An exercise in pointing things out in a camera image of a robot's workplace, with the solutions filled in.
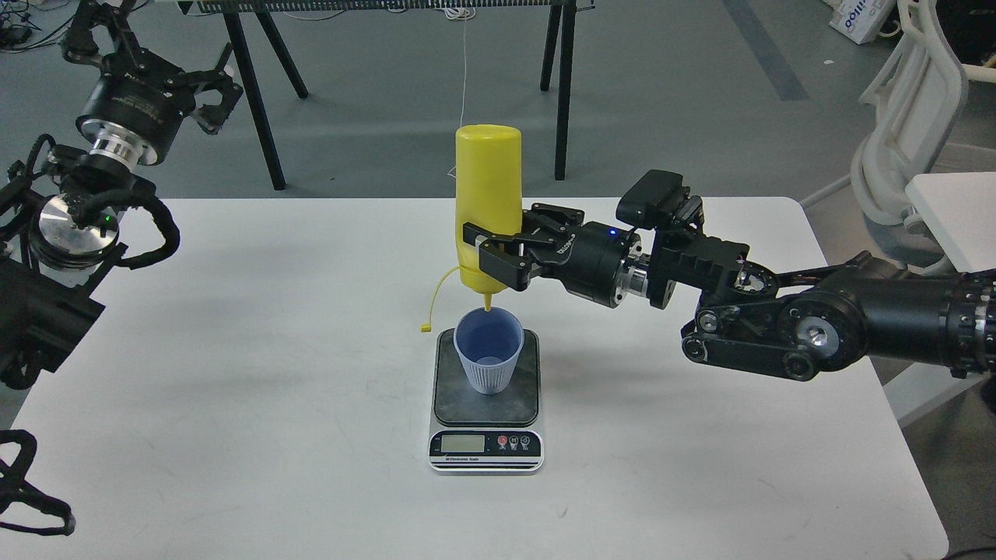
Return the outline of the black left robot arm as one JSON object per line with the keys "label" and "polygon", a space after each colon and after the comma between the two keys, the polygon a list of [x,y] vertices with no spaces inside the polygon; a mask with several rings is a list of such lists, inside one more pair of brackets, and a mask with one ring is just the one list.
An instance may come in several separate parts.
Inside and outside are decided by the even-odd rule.
{"label": "black left robot arm", "polygon": [[137,166],[165,160],[185,118],[216,135],[243,95],[226,71],[188,72],[139,45],[132,1],[78,4],[61,56],[100,71],[77,120],[89,146],[36,139],[2,188],[2,383],[28,390],[77,348],[103,305],[93,291],[114,267],[152,266],[178,251],[181,233]]}

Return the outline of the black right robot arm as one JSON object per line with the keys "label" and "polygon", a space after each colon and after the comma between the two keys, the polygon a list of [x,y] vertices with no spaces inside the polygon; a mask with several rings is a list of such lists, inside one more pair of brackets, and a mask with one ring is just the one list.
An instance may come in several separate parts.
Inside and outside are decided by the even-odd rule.
{"label": "black right robot arm", "polygon": [[627,231],[541,203],[520,216],[514,234],[460,222],[484,274],[517,291],[554,278],[605,307],[634,293],[665,308],[676,285],[693,287],[700,300],[682,328],[682,353],[696,364],[811,380],[875,355],[944,366],[960,379],[994,372],[991,273],[925,277],[868,252],[776,273],[751,262],[747,245],[707,236],[697,196],[620,202]]}

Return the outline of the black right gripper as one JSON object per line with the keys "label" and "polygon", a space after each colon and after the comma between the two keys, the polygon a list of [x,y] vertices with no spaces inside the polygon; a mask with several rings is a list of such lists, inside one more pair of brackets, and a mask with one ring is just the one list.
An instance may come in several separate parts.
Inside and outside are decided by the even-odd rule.
{"label": "black right gripper", "polygon": [[517,292],[538,276],[559,280],[570,294],[608,308],[629,293],[647,297],[650,256],[634,230],[590,221],[583,210],[534,203],[521,214],[521,231],[501,234],[472,221],[461,241],[476,247],[478,269]]}

